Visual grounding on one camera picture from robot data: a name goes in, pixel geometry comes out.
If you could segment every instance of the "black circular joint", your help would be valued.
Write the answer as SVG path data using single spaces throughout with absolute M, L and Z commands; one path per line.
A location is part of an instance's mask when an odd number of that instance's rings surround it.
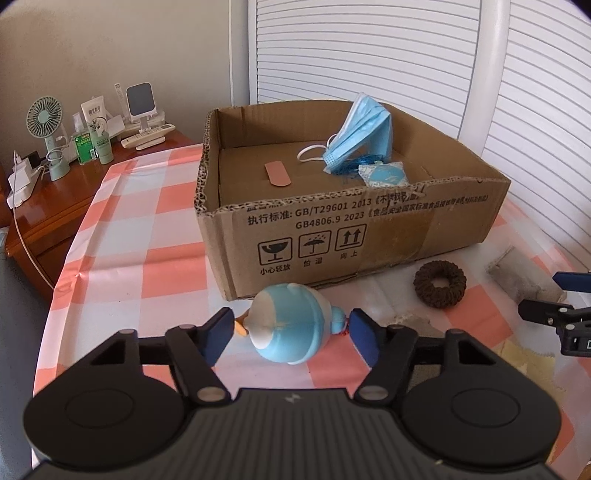
M 433 285 L 435 278 L 445 278 L 448 287 Z M 456 264 L 435 260 L 425 263 L 418 269 L 414 277 L 414 290 L 425 304 L 437 309 L 452 307 L 458 303 L 466 292 L 466 276 Z
M 25 409 L 25 432 L 42 458 L 65 468 L 120 468 L 162 450 L 183 424 L 181 397 L 141 372 L 108 365 L 68 373 Z
M 519 404 L 510 395 L 491 388 L 472 388 L 452 398 L 452 412 L 474 427 L 509 425 L 519 415 Z
M 548 394 L 488 365 L 451 368 L 417 385 L 402 402 L 401 420 L 429 455 L 476 470 L 543 462 L 560 430 Z

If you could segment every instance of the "checkered tablecloth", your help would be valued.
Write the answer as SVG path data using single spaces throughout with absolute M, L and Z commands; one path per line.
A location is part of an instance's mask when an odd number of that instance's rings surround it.
M 181 323 L 201 325 L 223 306 L 236 315 L 248 308 L 249 300 L 222 299 L 205 255 L 193 209 L 201 152 L 197 145 L 110 168 L 56 286 L 35 392 L 119 329 L 160 336 Z M 591 361 L 561 356 L 554 330 L 523 322 L 515 303 L 487 276 L 485 266 L 509 245 L 550 273 L 571 270 L 548 237 L 505 202 L 484 243 L 439 257 L 455 262 L 467 276 L 466 295 L 451 309 L 431 309 L 416 298 L 412 280 L 423 262 L 322 292 L 345 312 L 360 307 L 379 322 L 415 313 L 441 331 L 464 329 L 491 348 L 531 349 L 520 351 L 524 358 L 540 355 L 550 369 L 547 378 L 527 365 L 524 372 L 560 403 L 563 427 L 552 465 L 574 480 L 591 458 Z M 585 299 L 571 294 L 569 302 L 579 307 Z M 145 372 L 172 384 L 166 367 L 146 366 Z M 352 392 L 367 372 L 348 336 L 333 336 L 305 364 L 285 365 L 266 361 L 248 338 L 235 335 L 216 365 L 232 394 L 240 387 L 346 387 Z

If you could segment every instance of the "green bottle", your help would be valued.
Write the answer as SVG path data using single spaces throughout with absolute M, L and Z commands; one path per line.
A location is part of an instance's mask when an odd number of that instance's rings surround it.
M 99 118 L 95 118 L 92 121 L 88 126 L 88 131 L 90 133 L 92 145 L 95 148 L 96 154 L 99 156 L 99 161 L 103 165 L 107 165 L 107 163 L 111 163 L 114 158 L 113 150 L 111 149 L 111 139 L 109 138 L 109 133 L 106 128 L 103 130 L 102 135 L 98 134 L 96 128 L 97 120 L 99 120 Z

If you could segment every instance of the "blue penguin toy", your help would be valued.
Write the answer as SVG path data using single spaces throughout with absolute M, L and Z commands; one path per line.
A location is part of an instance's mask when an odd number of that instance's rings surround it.
M 244 327 L 262 357 L 297 365 L 309 360 L 331 334 L 346 326 L 343 310 L 318 291 L 297 283 L 261 290 L 252 301 Z

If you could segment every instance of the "portable fan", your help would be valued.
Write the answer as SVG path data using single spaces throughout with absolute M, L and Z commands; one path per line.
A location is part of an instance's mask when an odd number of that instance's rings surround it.
M 62 114 L 61 103 L 51 96 L 36 100 L 27 113 L 29 133 L 35 138 L 45 139 L 49 175 L 52 180 L 60 179 L 70 171 L 70 165 L 63 158 L 64 145 L 58 146 L 53 137 L 61 124 Z

